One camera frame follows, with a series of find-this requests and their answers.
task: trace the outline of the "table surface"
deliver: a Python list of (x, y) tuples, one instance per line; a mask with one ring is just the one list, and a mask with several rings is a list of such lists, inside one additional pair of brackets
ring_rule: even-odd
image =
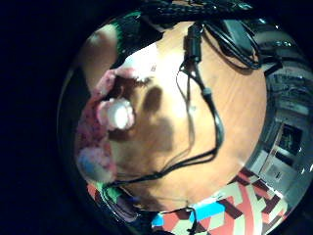
[[(184, 58), (183, 37), (190, 23), (179, 23), (157, 43), (156, 77), (126, 94), (136, 113), (135, 125), (111, 134), (119, 179), (162, 169), (173, 158), (187, 159), (214, 147), (214, 125), (199, 88), (191, 80), (190, 108), (175, 76)], [(210, 163), (177, 169), (162, 179), (125, 186), (151, 211), (172, 211), (203, 200), (227, 184), (245, 165), (260, 135), (266, 110), (261, 70), (239, 72), (204, 40), (200, 70), (225, 127), (225, 141)], [(180, 73), (184, 91), (187, 76)]]

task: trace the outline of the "person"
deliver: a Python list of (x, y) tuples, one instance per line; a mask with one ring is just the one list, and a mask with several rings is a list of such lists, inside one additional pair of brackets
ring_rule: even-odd
[[(138, 21), (130, 14), (102, 26), (87, 39), (74, 63), (82, 69), (91, 95), (77, 126), (74, 154), (80, 173), (93, 184), (115, 180), (116, 165), (112, 159), (109, 131), (128, 129), (135, 122), (129, 101), (104, 99), (117, 77), (146, 82), (149, 72), (156, 66), (157, 47), (151, 44), (161, 39), (162, 33)], [(143, 32), (149, 36), (153, 34), (153, 37), (143, 42)], [(132, 45), (131, 39), (142, 43)], [(142, 66), (138, 61), (148, 63)]]

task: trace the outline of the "black cable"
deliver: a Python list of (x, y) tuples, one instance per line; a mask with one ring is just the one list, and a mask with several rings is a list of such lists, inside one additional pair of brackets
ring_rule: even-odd
[[(218, 150), (223, 143), (224, 127), (222, 124), (222, 120), (221, 120), (221, 118), (220, 118), (220, 116), (219, 116), (219, 114), (215, 108), (214, 102), (212, 100), (211, 90), (209, 88), (205, 87), (205, 85), (201, 79), (201, 73), (200, 73), (199, 67), (198, 67), (198, 63), (201, 61), (201, 48), (199, 49), (198, 48), (199, 45), (194, 45), (194, 43), (196, 43), (196, 44), (201, 43), (201, 37), (198, 37), (198, 33), (201, 34), (201, 31), (199, 30), (198, 24), (194, 23), (193, 27), (194, 28), (189, 28), (190, 29), (189, 32), (193, 37), (189, 43), (189, 46), (191, 46), (192, 50), (188, 51), (188, 48), (185, 48), (188, 56), (185, 57), (184, 62), (179, 67), (179, 71), (176, 74), (176, 80), (177, 80), (179, 72), (182, 71), (182, 72), (186, 73), (189, 78), (192, 78), (196, 82), (196, 84), (199, 86), (199, 88), (201, 89), (202, 97), (203, 97), (204, 101), (207, 103), (208, 108), (209, 108), (209, 110), (212, 114), (213, 120), (214, 120), (215, 148), (213, 148), (209, 151), (206, 151), (202, 154), (198, 154), (196, 156), (188, 158), (186, 160), (180, 161), (180, 162), (173, 164), (171, 166), (165, 167), (159, 172), (154, 172), (152, 174), (144, 175), (142, 177), (138, 177), (138, 178), (135, 178), (132, 180), (117, 180), (111, 184), (107, 184), (102, 190), (104, 195), (105, 195), (103, 199), (105, 201), (105, 204), (109, 208), (109, 210), (114, 214), (114, 217), (118, 221), (121, 220), (124, 223), (127, 223), (127, 221), (125, 221), (125, 219), (119, 214), (119, 212), (126, 213), (126, 214), (128, 214), (128, 212), (125, 211), (124, 209), (122, 209), (119, 205), (116, 205), (116, 209), (112, 206), (112, 198), (108, 193), (109, 188), (119, 187), (119, 186), (122, 186), (125, 184), (131, 184), (131, 183), (138, 183), (138, 182), (143, 182), (143, 181), (160, 179), (175, 169), (190, 166), (190, 165), (199, 165), (199, 164), (208, 163), (216, 157)], [(186, 70), (186, 68), (190, 69), (190, 66), (193, 66), (195, 75), (192, 75), (192, 73), (189, 70)], [(191, 210), (194, 214), (195, 220), (193, 222), (192, 228), (189, 229), (189, 234), (194, 235), (196, 233), (197, 223), (198, 223), (196, 210), (194, 208), (189, 207), (188, 205), (184, 209), (185, 210)]]
[[(183, 208), (185, 210), (190, 210), (193, 214), (194, 214), (194, 222), (193, 222), (193, 225), (192, 225), (192, 228), (188, 229), (187, 231), (189, 232), (189, 235), (195, 235), (196, 234), (196, 229), (197, 229), (197, 222), (198, 222), (198, 219), (197, 219), (197, 211), (196, 209), (192, 208), (192, 207), (189, 207), (189, 206), (186, 206), (185, 208)], [(170, 211), (170, 212), (163, 212), (163, 214), (165, 213), (173, 213), (173, 212), (178, 212), (182, 209), (178, 209), (178, 210), (175, 210), (175, 211)]]
[(186, 156), (187, 154), (190, 153), (192, 146), (195, 144), (195, 129), (194, 129), (194, 122), (193, 119), (190, 115), (189, 109), (190, 109), (190, 101), (191, 101), (191, 93), (190, 93), (190, 80), (191, 80), (191, 76), (188, 75), (188, 79), (187, 79), (187, 94), (185, 95), (182, 88), (179, 85), (178, 82), (178, 74), (179, 72), (183, 71), (182, 68), (184, 66), (184, 62), (180, 65), (179, 67), (179, 71), (176, 73), (175, 76), (175, 82), (176, 82), (176, 86), (181, 94), (181, 96), (183, 97), (183, 100), (185, 102), (185, 106), (186, 106), (186, 113), (187, 113), (187, 117), (188, 117), (188, 129), (189, 129), (189, 147), (182, 151), (181, 153), (179, 153), (178, 155), (176, 155), (174, 158), (172, 158), (169, 162), (167, 162), (167, 164), (163, 167), (162, 170), (165, 170), (171, 163), (173, 163), (174, 161), (176, 161), (177, 159), (179, 160), (181, 158), (181, 156)]
[[(261, 68), (260, 61), (255, 61), (252, 59), (244, 50), (240, 49), (230, 38), (226, 32), (224, 32), (219, 26), (216, 25), (213, 21), (204, 21), (203, 22), (205, 29), (228, 51), (231, 52), (240, 62), (242, 62), (248, 69), (258, 70)], [(255, 56), (260, 60), (260, 50), (257, 43), (253, 40), (253, 38), (246, 34), (249, 38), (251, 46), (254, 49)]]

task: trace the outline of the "colorful patterned fabric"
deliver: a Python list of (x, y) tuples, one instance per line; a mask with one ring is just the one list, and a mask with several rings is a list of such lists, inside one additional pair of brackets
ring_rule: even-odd
[[(75, 141), (75, 157), (78, 169), (87, 181), (112, 182), (116, 176), (116, 166), (112, 159), (109, 130), (114, 126), (108, 117), (109, 109), (118, 101), (124, 99), (110, 99), (103, 101), (114, 86), (117, 76), (135, 78), (132, 68), (118, 68), (107, 70), (92, 91), (82, 111)], [(127, 115), (126, 127), (134, 123), (131, 107)]]
[[(288, 204), (252, 172), (241, 172), (219, 192), (193, 205), (198, 235), (267, 234), (288, 215)], [(160, 212), (152, 221), (154, 231), (189, 235), (195, 216), (188, 210)]]

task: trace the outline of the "pink object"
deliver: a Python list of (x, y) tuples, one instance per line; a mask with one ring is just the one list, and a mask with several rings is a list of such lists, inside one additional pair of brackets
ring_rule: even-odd
[(109, 130), (130, 128), (134, 124), (133, 109), (125, 99), (102, 101), (112, 90), (116, 76), (136, 78), (135, 70), (107, 70), (91, 93), (82, 111), (75, 143), (76, 163), (88, 181), (112, 182), (116, 166), (112, 159)]

